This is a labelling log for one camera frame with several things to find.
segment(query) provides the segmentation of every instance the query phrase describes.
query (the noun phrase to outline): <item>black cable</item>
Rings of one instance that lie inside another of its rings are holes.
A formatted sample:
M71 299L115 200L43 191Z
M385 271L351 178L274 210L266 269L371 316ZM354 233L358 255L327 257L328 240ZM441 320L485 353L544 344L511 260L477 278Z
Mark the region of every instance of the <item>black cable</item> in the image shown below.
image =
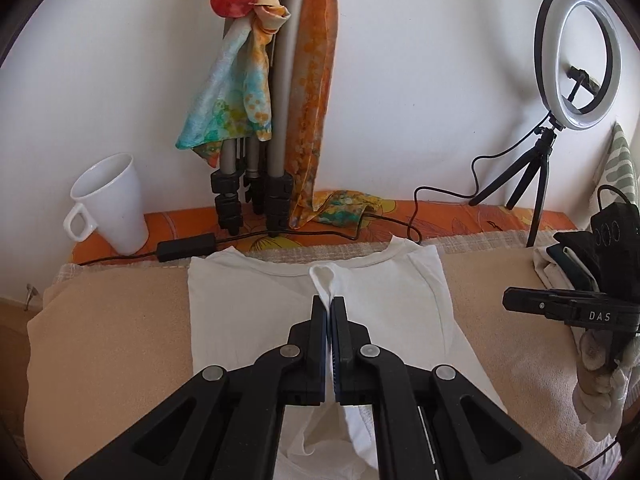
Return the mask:
M633 204L631 203L631 200L629 200L629 199L626 197L626 195L625 195L622 191L620 191L617 187L615 187L615 186L610 186L609 184L602 184L602 186L600 186L600 187L598 188L598 208L600 209L600 211L602 211L602 202L600 201L600 192L601 192L603 189L607 189L607 190L609 190L609 191L614 192L614 193L615 193L616 195L618 195L622 200L624 200L627 204L629 204L629 205L633 205Z
M457 196L458 198L465 198L465 199L469 199L469 200L472 199L480 191L480 183L478 182L478 175L476 174L476 162L478 160L483 160L483 159L488 159L488 158L498 158L500 156L506 155L511 150L515 150L525 140L529 139L529 137L536 131L537 128L539 128L542 125L542 123L544 123L549 118L550 115L551 115L551 112L548 112L545 115L544 119L542 119L529 132L527 132L527 134L524 137L522 137L513 146L507 148L503 152L496 153L495 155L478 155L478 156L476 156L476 158L474 160L471 161L471 173L474 176L474 182L476 184L476 190L473 192L473 194L471 194L471 195L463 195L463 194L460 194L460 193L455 193L453 191L449 191L447 189L440 189L439 187L431 187L431 186L420 186L420 187L415 188L415 190L414 190L414 206L415 206L414 207L414 214L411 216L411 219L409 220L409 227L407 227L407 229L406 229L406 237L409 238L409 240L414 241L411 238L411 229L414 226L415 217L418 215L418 192L419 191L430 190L430 191L436 191L438 193L444 193L444 194L451 195L451 196Z
M376 215L373 213L363 213L360 216L360 219L358 220L358 225L356 226L356 232L354 235L348 235L345 233L341 233L338 231L293 231L291 229L285 229L283 231L277 231L278 234L286 234L286 235L305 235L305 236L313 236L313 235L335 235L335 236L339 236L342 238L346 238L347 240L351 240L351 241L356 241L358 238L360 238L360 230L362 228L362 222L364 221L365 218L377 218L379 220L386 220L388 222L393 222L394 224L400 224L403 226L406 226L408 230L413 230L416 233L418 233L418 243L422 243L422 233L420 232L420 230L412 225L409 225L407 222L402 222L401 220L396 220L395 218L388 218L386 216L382 216L382 215ZM217 243L219 244L225 244L228 242L235 242L237 240L244 240L245 238L251 238L253 236L261 236L261 235L267 235L270 234L272 231L256 231L253 233L244 233L241 235L236 235L236 236L230 236L228 238L220 238L219 240L217 240ZM152 252L152 253L143 253L143 254L132 254L130 256L106 256L104 258L97 258L95 260L89 260L88 262L83 262L81 264L78 264L80 266L85 266L85 265L90 265L90 264L98 264L100 262L109 262L112 260L137 260L139 258L147 258L149 256L155 256L156 252Z
M583 469L585 467L587 467L589 464L594 463L597 459L599 459L601 456L603 456L609 449L611 449L612 447L614 447L616 444L618 443L617 440L614 440L611 444L609 444L603 451L601 451L600 453L598 453L596 456L594 456L591 460L587 460L587 462L585 462L582 465L579 465L576 469Z

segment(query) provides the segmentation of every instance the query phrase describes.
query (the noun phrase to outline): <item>white t-shirt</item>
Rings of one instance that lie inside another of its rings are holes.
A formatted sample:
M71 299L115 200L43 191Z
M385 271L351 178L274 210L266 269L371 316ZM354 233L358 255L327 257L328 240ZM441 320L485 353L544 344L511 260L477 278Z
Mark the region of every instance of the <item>white t-shirt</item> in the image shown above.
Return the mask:
M349 320L365 325L372 343L415 367L450 364L504 409L454 320L433 246L394 237L379 253L311 264L263 262L228 248L192 258L188 284L194 373L212 364L227 370L253 364L310 318L314 295L327 307L343 296ZM274 478L377 476L370 407L336 405L327 362L326 402L286 407Z

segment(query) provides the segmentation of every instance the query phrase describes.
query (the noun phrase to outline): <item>gloved hand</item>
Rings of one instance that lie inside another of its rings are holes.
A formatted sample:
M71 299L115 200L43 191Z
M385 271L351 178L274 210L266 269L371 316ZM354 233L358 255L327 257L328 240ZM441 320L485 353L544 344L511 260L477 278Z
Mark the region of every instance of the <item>gloved hand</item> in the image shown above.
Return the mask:
M640 365L640 336L629 342L613 372L605 368L605 360L603 332L587 330L580 338L574 407L580 423L586 424L596 442L607 435L615 437L620 429L629 380Z

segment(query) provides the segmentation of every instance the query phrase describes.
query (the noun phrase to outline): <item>white wall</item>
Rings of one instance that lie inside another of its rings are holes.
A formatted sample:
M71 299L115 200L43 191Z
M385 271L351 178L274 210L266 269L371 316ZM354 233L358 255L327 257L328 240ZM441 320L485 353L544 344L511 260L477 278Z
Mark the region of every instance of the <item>white wall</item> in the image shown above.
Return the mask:
M410 199L415 187L427 185L469 194L474 190L471 160L501 152L545 115L533 65L542 0L338 1L318 190L347 188ZM597 127L562 131L551 156L545 206L576 221L584 219L581 205L613 121L618 119L629 138L638 122L640 54L620 20L614 20L623 55L617 101ZM562 54L602 81L604 40L584 7L569 19ZM572 85L565 79L567 95ZM579 105L588 100L586 91L578 93ZM481 185L533 143L523 143L500 161L479 162ZM504 204L516 182L487 202ZM535 187L519 205L533 206ZM425 191L420 198L458 200Z
M532 65L540 1L340 0L318 189L471 191L471 158L503 149L545 113ZM579 209L613 117L636 128L640 56L617 23L615 110L597 128L560 134L549 208ZM602 74L593 20L576 13L571 25L568 60ZM50 283L72 247L68 190L104 156L134 154L148 211L211 205L208 167L173 145L221 34L209 0L44 2L0 69L0 296L21 300L27 282ZM512 160L482 166L482 180Z

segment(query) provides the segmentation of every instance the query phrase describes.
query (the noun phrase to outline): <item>ring light tripod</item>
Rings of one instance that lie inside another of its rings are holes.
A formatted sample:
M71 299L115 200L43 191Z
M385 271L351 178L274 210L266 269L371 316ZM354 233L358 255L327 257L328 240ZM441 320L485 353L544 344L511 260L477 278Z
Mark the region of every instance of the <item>ring light tripod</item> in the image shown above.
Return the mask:
M600 25L607 51L607 66L602 86L594 83L584 70L578 70L572 66L567 71L567 75L575 81L575 85L569 97L565 98L560 92L558 81L560 40L566 20L579 6L587 7ZM523 153L507 170L469 201L469 205L478 205L526 167L507 202L507 209L513 209L540 171L527 247L533 247L540 225L549 178L549 156L556 140L556 130L561 131L565 127L571 130L586 130L595 126L608 113L618 93L622 66L620 44L613 22L602 4L598 0L543 0L536 21L534 65L538 90L545 107L549 110L547 118L551 127L537 127L535 133L540 138L533 148ZM594 98L585 107L576 108L572 101L580 86L587 89Z

